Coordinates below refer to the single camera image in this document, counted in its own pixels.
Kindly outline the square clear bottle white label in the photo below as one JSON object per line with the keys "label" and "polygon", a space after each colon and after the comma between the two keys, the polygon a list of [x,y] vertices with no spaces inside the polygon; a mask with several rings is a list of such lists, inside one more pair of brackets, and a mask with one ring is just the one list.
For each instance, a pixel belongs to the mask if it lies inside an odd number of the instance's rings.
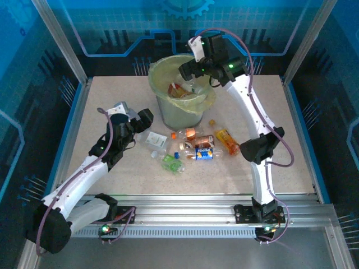
{"label": "square clear bottle white label", "polygon": [[137,134],[136,141],[145,147],[158,152],[167,152],[170,144],[168,136],[156,133],[150,129]]}

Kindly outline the brown tea bottle red label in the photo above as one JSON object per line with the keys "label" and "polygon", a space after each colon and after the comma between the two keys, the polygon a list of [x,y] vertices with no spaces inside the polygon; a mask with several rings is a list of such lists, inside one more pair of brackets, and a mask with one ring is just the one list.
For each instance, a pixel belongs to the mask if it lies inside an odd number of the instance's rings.
{"label": "brown tea bottle red label", "polygon": [[176,83],[171,83],[168,87],[168,95],[173,97],[173,98],[184,98],[187,97],[189,95],[192,95],[193,92],[188,91],[186,89],[184,89],[183,87],[181,87],[180,85],[176,84]]}

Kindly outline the clear bottle orange cap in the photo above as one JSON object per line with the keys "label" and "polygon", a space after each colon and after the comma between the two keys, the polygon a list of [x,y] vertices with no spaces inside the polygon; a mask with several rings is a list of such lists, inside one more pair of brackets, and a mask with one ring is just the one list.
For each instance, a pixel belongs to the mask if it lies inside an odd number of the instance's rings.
{"label": "clear bottle orange cap", "polygon": [[193,140],[196,137],[200,137],[204,134],[204,129],[202,127],[190,127],[190,128],[183,128],[179,129],[175,132],[171,133],[171,139],[177,140]]}

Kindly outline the crushed bottle green label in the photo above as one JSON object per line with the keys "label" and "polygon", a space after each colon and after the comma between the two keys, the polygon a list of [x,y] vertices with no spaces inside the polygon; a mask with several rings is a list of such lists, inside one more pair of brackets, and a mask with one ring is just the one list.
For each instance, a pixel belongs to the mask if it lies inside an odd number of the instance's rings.
{"label": "crushed bottle green label", "polygon": [[174,156],[169,154],[163,156],[161,160],[161,166],[163,169],[173,174],[179,174],[185,171],[183,162],[175,159]]}

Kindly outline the bottle copper label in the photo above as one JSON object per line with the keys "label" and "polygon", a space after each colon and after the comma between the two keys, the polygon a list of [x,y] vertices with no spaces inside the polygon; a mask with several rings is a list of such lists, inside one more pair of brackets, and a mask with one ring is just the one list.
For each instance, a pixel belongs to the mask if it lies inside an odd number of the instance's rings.
{"label": "bottle copper label", "polygon": [[180,150],[191,149],[191,148],[207,148],[207,147],[213,148],[214,146],[215,146],[215,142],[213,135],[202,136],[202,137],[194,138],[193,140],[179,143]]}

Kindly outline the blue Pepsi bottle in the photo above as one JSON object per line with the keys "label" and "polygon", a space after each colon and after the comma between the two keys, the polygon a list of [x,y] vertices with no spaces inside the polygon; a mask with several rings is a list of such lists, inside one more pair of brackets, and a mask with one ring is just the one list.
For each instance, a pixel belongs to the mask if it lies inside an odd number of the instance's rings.
{"label": "blue Pepsi bottle", "polygon": [[212,147],[204,147],[204,148],[187,149],[183,153],[186,159],[203,161],[203,160],[213,160],[213,159],[221,158],[224,154],[224,151]]}

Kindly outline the orange juice bottle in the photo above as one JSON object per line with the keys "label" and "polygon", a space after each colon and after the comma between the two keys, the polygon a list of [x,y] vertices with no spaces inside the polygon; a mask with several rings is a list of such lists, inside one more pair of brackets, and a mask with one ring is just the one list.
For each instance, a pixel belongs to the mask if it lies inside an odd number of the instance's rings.
{"label": "orange juice bottle", "polygon": [[216,138],[227,149],[228,153],[232,156],[237,155],[240,152],[239,143],[224,129],[218,129],[215,132]]}

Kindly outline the yellow-green plastic bin liner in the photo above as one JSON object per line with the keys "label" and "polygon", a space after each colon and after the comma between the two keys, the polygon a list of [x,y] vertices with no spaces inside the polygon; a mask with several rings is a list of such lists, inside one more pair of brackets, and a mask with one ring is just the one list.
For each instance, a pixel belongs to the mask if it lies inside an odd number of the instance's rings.
{"label": "yellow-green plastic bin liner", "polygon": [[[162,58],[150,65],[148,81],[156,96],[169,101],[188,113],[201,114],[208,110],[216,100],[215,91],[210,85],[204,94],[192,94],[180,99],[168,95],[168,87],[172,82],[181,87],[186,82],[180,74],[179,67],[193,59],[195,57],[190,54],[179,54]],[[209,83],[209,76],[207,75],[193,78],[203,81],[207,80]]]}

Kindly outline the grey metal waste bin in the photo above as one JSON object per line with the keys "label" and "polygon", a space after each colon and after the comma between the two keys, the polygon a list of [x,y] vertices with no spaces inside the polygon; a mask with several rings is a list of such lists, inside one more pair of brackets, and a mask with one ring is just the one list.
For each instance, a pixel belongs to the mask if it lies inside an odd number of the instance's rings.
{"label": "grey metal waste bin", "polygon": [[177,131],[200,124],[203,114],[188,113],[169,101],[156,97],[163,123],[171,130]]}

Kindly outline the small board with green light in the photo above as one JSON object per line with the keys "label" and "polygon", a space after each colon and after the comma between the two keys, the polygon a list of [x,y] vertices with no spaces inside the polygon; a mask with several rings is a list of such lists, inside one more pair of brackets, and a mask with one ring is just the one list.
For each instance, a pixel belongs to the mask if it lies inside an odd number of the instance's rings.
{"label": "small board with green light", "polygon": [[114,239],[117,234],[118,234],[118,229],[116,226],[113,226],[112,222],[103,224],[98,232],[99,239],[104,241],[110,241]]}
{"label": "small board with green light", "polygon": [[274,234],[276,232],[276,228],[272,226],[255,228],[255,240],[257,242],[269,242],[274,238]]}

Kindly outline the perforated metal strip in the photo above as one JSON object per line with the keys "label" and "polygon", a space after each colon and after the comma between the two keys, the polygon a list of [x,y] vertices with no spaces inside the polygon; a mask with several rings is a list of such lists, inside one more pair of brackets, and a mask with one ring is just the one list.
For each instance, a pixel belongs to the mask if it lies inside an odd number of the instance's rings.
{"label": "perforated metal strip", "polygon": [[240,226],[128,226],[122,238],[255,238],[255,228]]}

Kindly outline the grey metal plate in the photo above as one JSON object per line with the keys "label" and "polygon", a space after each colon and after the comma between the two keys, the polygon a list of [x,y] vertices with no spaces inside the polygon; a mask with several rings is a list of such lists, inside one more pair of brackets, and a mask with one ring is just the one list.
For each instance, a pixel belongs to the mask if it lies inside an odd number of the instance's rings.
{"label": "grey metal plate", "polygon": [[39,269],[335,269],[326,243],[260,245],[248,239],[73,239]]}

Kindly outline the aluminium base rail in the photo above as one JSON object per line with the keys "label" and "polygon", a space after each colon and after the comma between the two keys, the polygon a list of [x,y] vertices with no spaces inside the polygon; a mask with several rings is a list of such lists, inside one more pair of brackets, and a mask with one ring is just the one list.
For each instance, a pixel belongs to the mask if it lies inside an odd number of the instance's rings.
{"label": "aluminium base rail", "polygon": [[[313,193],[282,193],[291,228],[338,226],[334,206],[319,202]],[[135,206],[136,226],[235,226],[234,206],[250,206],[251,196],[240,194],[115,195],[120,206]]]}

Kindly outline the aluminium frame post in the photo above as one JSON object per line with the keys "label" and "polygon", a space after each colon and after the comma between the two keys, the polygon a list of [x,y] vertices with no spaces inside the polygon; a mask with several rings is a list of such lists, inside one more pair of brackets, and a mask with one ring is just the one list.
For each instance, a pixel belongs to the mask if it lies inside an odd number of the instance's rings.
{"label": "aluminium frame post", "polygon": [[87,85],[88,77],[76,56],[70,42],[68,41],[65,32],[61,28],[55,14],[50,8],[47,0],[31,0],[40,17],[48,28],[51,36],[59,47],[69,67],[72,69],[74,75],[79,83],[83,86]]}
{"label": "aluminium frame post", "polygon": [[310,48],[312,47],[314,41],[318,37],[321,29],[323,28],[325,22],[327,21],[329,15],[331,14],[334,6],[338,0],[323,0],[320,8],[318,9],[314,19],[306,31],[305,36],[303,37],[301,44],[299,45],[296,53],[294,54],[284,76],[283,76],[283,85],[288,86],[289,83],[294,78],[299,67],[304,61],[306,55],[308,54]]}

